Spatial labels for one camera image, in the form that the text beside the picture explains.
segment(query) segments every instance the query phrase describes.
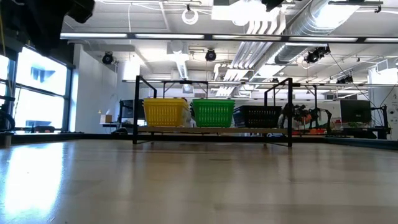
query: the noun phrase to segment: wooden shelf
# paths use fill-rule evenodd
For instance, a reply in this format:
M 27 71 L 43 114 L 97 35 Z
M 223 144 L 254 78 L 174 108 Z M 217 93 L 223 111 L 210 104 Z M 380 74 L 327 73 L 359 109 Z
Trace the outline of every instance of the wooden shelf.
M 138 127 L 140 133 L 280 133 L 287 129 L 277 128 L 177 128 L 177 127 Z

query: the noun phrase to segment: security camera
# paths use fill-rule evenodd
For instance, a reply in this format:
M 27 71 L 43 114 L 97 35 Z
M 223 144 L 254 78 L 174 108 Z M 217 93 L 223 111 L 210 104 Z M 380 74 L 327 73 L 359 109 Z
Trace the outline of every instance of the security camera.
M 205 58 L 206 58 L 206 61 L 212 62 L 212 61 L 216 60 L 217 54 L 213 49 L 208 49 Z
M 116 63 L 116 58 L 113 57 L 112 52 L 105 52 L 105 55 L 102 58 L 102 63 L 104 63 L 105 65 L 112 65 Z

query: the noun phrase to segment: black basket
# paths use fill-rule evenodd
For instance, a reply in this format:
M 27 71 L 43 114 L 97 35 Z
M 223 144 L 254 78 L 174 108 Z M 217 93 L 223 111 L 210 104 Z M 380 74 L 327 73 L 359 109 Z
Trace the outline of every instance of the black basket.
M 240 106 L 234 110 L 237 128 L 276 128 L 281 106 Z

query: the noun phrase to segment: plastic basket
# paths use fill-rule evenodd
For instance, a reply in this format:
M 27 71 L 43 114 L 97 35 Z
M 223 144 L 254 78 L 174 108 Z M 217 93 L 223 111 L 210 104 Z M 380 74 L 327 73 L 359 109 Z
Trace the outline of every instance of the plastic basket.
M 183 99 L 144 99 L 144 110 L 148 126 L 190 126 L 188 103 Z
M 234 100 L 193 100 L 198 127 L 229 128 L 232 122 Z
M 240 106 L 234 110 L 238 128 L 276 128 L 281 106 Z

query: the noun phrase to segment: ceiling light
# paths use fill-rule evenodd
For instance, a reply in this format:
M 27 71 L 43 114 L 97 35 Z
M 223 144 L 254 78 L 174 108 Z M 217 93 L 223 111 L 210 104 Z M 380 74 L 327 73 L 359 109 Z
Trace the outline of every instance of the ceiling light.
M 366 38 L 365 42 L 398 42 L 398 38 Z
M 203 34 L 136 34 L 137 39 L 204 39 Z
M 215 40 L 268 40 L 268 41 L 278 41 L 281 37 L 269 36 L 269 35 L 213 35 Z
M 286 46 L 293 47 L 327 47 L 328 44 L 317 44 L 317 43 L 286 43 Z
M 89 39 L 89 38 L 104 38 L 104 39 L 120 39 L 127 38 L 127 34 L 117 33 L 61 33 L 61 39 Z
M 104 4 L 131 4 L 131 3 L 141 3 L 141 4 L 153 4 L 162 2 L 163 4 L 190 4 L 201 6 L 200 1 L 163 1 L 163 0 L 96 0 Z
M 356 42 L 356 37 L 290 37 L 291 41 L 309 41 L 309 42 Z
M 122 80 L 122 82 L 131 82 L 131 83 L 135 83 L 135 80 Z M 162 83 L 162 81 L 158 81 L 158 80 L 147 80 L 148 83 Z

